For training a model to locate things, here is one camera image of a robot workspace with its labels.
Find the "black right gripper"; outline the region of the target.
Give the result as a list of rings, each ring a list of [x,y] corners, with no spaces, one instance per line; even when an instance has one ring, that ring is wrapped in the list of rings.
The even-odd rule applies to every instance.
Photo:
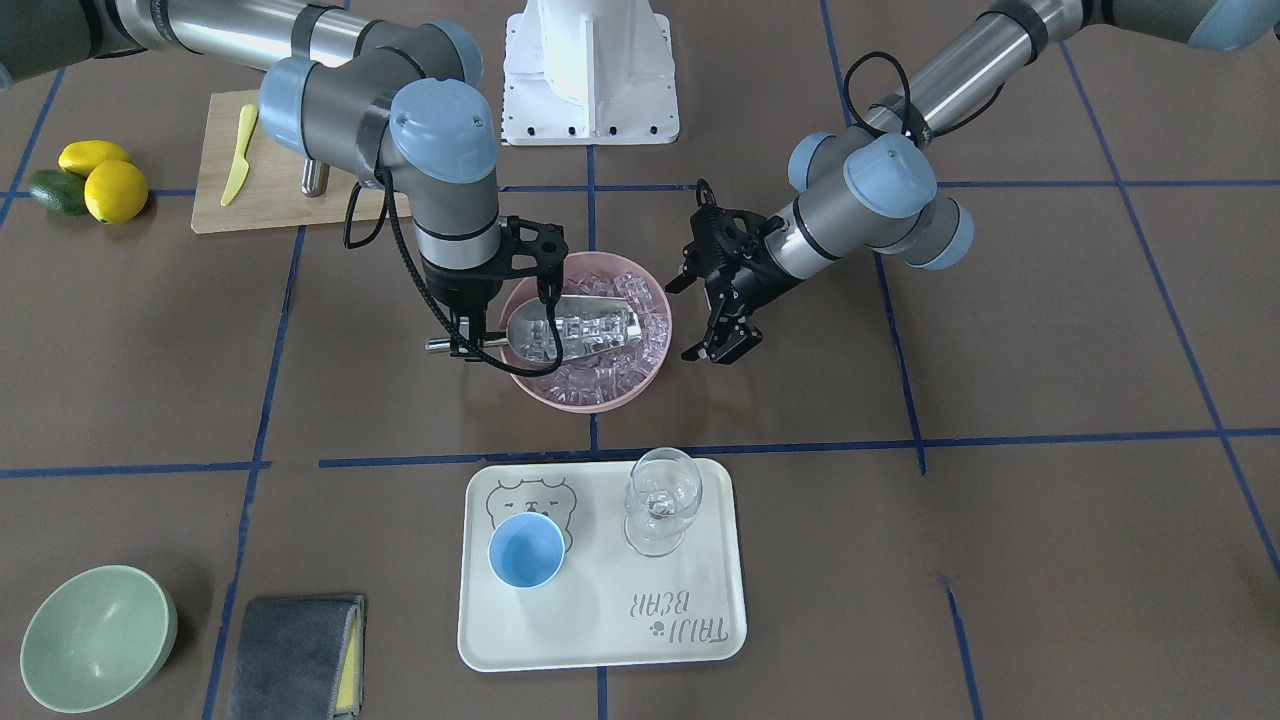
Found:
[[[520,217],[495,215],[462,234],[419,224],[420,291],[445,306],[485,306],[507,281],[534,278],[544,304],[561,300],[564,228]],[[451,356],[476,361],[483,348],[483,318],[451,313]]]

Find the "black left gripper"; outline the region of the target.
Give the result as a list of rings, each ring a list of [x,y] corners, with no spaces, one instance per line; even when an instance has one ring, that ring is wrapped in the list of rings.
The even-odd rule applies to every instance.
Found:
[[[785,272],[765,245],[765,237],[783,227],[782,218],[723,208],[710,184],[694,186],[698,204],[690,217],[692,241],[684,246],[678,274],[666,283],[667,293],[681,293],[700,281],[714,316],[703,337],[681,352],[684,361],[707,360],[731,365],[763,341],[749,316],[800,286]]]

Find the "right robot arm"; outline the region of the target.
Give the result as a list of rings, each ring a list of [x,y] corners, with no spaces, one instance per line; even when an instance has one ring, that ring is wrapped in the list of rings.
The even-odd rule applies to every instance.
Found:
[[[3,87],[88,59],[173,47],[260,69],[259,126],[383,196],[381,219],[447,351],[486,352],[486,310],[534,278],[552,322],[568,254],[559,225],[504,217],[483,56],[461,26],[356,15],[317,1],[5,1]]]

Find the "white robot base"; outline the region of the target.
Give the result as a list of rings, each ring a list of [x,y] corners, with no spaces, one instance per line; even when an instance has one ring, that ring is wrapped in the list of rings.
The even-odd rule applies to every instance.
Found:
[[[669,19],[648,1],[529,1],[504,32],[509,146],[673,143],[681,133]]]

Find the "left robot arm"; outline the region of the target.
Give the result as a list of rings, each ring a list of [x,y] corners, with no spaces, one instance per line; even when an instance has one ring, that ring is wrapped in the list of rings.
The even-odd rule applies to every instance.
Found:
[[[984,113],[1053,44],[1111,26],[1234,53],[1275,31],[1277,17],[1275,1],[996,1],[867,111],[842,85],[852,124],[795,146],[794,197],[780,210],[724,208],[698,182],[692,241],[666,291],[700,283],[709,316],[682,360],[736,363],[763,340],[754,313],[859,249],[929,272],[957,264],[974,241],[974,220],[940,191],[927,149]]]

